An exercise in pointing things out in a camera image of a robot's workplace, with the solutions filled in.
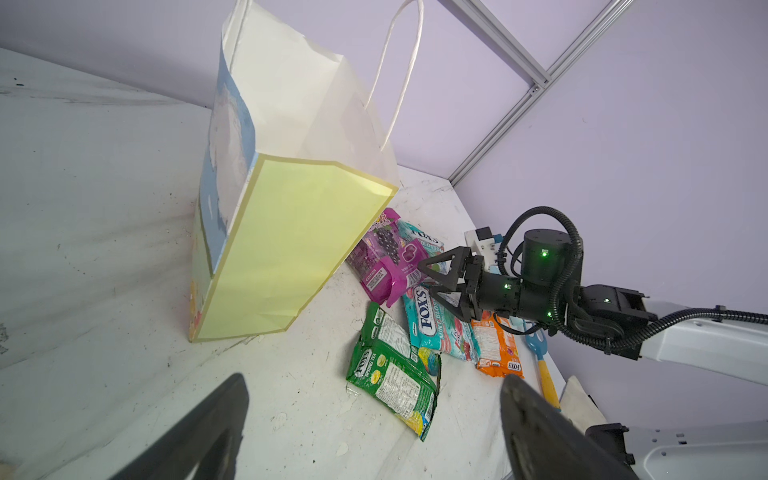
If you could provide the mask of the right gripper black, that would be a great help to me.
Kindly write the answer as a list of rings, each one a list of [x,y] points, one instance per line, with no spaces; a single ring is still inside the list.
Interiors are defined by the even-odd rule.
[[[419,272],[431,285],[460,285],[459,291],[444,286],[429,286],[432,299],[463,323],[480,320],[483,312],[502,317],[516,316],[520,310],[522,279],[491,273],[484,258],[460,246],[418,263]]]

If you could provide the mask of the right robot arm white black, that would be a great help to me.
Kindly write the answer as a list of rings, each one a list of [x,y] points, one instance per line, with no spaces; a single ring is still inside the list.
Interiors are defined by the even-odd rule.
[[[650,311],[636,290],[581,282],[584,244],[561,211],[537,206],[558,228],[501,244],[496,271],[483,255],[457,247],[420,262],[431,297],[463,322],[517,318],[527,333],[560,334],[608,356],[688,365],[759,385],[767,381],[767,318],[724,306]],[[579,431],[547,389],[506,380],[502,430],[514,479],[763,479],[765,421],[691,429],[620,423]]]

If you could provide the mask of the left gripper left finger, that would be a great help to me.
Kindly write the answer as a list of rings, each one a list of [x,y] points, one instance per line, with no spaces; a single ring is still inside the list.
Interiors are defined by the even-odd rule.
[[[228,377],[115,479],[232,479],[249,406],[245,378]]]

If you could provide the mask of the purple grape candy bag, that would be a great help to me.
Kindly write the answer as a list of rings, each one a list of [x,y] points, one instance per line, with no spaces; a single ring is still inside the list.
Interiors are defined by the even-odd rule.
[[[421,281],[418,264],[428,258],[421,242],[401,235],[401,226],[401,217],[386,208],[345,260],[369,299],[387,307]]]

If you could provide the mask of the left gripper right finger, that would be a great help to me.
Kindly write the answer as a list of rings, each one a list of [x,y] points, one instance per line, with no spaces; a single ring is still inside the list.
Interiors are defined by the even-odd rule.
[[[503,437],[515,479],[635,479],[522,379],[500,391]]]

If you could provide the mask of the white paper gift bag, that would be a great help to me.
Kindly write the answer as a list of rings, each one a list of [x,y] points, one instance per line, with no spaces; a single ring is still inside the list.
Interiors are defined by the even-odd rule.
[[[191,342],[290,327],[396,195],[391,134],[344,56],[235,5],[194,217]]]

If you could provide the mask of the teal Fox's candy bag front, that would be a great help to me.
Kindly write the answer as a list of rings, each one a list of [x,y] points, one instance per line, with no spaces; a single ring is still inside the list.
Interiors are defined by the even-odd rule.
[[[471,326],[435,301],[426,286],[417,285],[408,289],[402,300],[413,346],[477,363],[478,353]]]

